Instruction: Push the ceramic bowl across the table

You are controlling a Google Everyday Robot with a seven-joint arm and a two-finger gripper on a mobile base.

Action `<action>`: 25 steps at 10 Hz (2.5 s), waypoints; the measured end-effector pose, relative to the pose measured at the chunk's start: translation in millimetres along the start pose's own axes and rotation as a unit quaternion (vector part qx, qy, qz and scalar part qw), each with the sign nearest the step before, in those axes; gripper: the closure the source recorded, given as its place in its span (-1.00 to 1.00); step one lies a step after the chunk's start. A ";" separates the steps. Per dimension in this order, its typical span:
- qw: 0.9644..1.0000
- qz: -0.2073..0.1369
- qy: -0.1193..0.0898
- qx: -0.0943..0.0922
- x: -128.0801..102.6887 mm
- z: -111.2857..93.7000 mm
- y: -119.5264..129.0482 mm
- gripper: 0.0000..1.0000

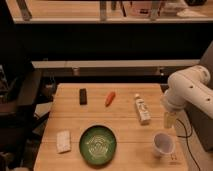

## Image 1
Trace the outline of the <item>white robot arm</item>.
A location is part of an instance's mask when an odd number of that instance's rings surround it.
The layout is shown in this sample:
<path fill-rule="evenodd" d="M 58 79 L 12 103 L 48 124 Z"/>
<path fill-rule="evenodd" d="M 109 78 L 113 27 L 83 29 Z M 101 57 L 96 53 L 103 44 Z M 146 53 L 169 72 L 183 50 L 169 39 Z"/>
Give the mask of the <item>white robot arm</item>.
<path fill-rule="evenodd" d="M 177 114 L 187 103 L 195 105 L 213 119 L 213 90 L 207 87 L 210 79 L 210 72 L 201 65 L 176 71 L 169 76 L 168 89 L 161 97 L 161 103 L 165 108 L 165 128 L 173 126 Z"/>

